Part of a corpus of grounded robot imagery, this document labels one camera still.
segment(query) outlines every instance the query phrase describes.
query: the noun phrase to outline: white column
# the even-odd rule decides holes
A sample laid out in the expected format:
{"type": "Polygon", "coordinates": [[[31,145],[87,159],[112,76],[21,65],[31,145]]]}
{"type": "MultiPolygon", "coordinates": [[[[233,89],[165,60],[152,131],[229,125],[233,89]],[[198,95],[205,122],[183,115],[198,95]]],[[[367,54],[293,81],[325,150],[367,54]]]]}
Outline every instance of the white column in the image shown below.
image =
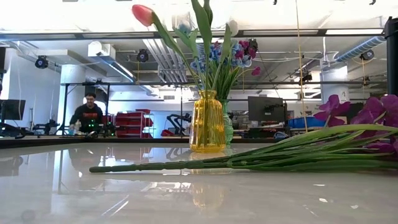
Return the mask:
{"type": "MultiPolygon", "coordinates": [[[[320,74],[321,82],[344,82],[348,81],[347,74],[348,69],[346,64],[342,64],[338,67],[329,67],[328,65],[322,65],[322,72],[320,74]]],[[[338,95],[340,102],[349,101],[349,91],[347,84],[336,84],[336,85],[321,85],[321,96],[322,103],[326,103],[331,95],[338,95]]]]}
{"type": "MultiPolygon", "coordinates": [[[[86,81],[86,68],[79,65],[62,65],[61,71],[61,83],[82,83],[86,81]]],[[[76,108],[83,104],[83,98],[85,96],[84,86],[73,86],[68,87],[68,98],[66,107],[65,126],[69,125],[69,121],[72,118],[76,108]]],[[[57,122],[62,124],[63,121],[63,103],[65,99],[65,86],[60,86],[60,100],[58,104],[58,120],[57,122]]]]}

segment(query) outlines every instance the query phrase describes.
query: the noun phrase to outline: computer monitor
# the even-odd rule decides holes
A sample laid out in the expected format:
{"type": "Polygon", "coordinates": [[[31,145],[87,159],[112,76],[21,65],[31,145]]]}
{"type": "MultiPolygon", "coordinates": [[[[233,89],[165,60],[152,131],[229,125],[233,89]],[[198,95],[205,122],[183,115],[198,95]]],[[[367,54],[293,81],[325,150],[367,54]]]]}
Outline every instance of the computer monitor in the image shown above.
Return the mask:
{"type": "Polygon", "coordinates": [[[286,121],[286,111],[282,98],[249,96],[249,120],[279,124],[286,121]]]}
{"type": "Polygon", "coordinates": [[[21,107],[19,106],[19,100],[0,100],[0,116],[1,121],[5,120],[17,120],[22,121],[24,117],[26,100],[21,100],[21,107]]]}

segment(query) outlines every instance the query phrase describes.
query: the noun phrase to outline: green glass vase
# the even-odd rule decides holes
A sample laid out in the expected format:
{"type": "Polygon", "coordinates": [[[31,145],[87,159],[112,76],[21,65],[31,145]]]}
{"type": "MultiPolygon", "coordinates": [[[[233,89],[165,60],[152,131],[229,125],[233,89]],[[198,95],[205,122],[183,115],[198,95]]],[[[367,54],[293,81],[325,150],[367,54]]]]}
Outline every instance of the green glass vase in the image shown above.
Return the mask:
{"type": "Polygon", "coordinates": [[[220,102],[223,105],[225,143],[226,144],[231,144],[232,138],[234,137],[234,128],[232,127],[232,120],[228,116],[228,102],[229,102],[229,100],[220,100],[220,102]]]}

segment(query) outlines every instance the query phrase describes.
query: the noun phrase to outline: red tulip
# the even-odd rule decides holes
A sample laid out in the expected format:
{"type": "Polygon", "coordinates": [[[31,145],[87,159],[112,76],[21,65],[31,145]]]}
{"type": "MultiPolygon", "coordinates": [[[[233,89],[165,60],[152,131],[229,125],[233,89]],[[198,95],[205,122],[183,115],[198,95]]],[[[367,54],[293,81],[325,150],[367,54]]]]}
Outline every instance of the red tulip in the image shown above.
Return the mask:
{"type": "Polygon", "coordinates": [[[152,9],[143,5],[133,5],[131,11],[142,25],[149,27],[154,23],[154,19],[152,18],[152,9]]]}

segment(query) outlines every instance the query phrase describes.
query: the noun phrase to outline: air duct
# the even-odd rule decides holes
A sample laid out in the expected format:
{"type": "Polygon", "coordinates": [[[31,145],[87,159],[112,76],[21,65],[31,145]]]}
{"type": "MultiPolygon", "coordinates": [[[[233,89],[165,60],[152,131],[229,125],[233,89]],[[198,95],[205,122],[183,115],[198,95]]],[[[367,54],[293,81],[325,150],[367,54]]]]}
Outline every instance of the air duct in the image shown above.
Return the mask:
{"type": "Polygon", "coordinates": [[[382,36],[372,37],[372,38],[364,41],[362,44],[359,44],[358,46],[354,47],[353,49],[351,49],[343,54],[337,54],[335,56],[335,61],[336,62],[345,62],[349,59],[358,57],[362,53],[367,52],[368,50],[384,43],[385,41],[386,41],[385,38],[382,36]]]}
{"type": "MultiPolygon", "coordinates": [[[[97,58],[98,60],[107,63],[111,68],[115,69],[122,76],[127,78],[130,82],[135,83],[135,76],[123,65],[116,61],[116,50],[111,44],[102,44],[98,41],[93,41],[88,45],[88,56],[97,58]]],[[[152,88],[149,85],[140,86],[148,96],[158,96],[159,90],[152,88]]]]}

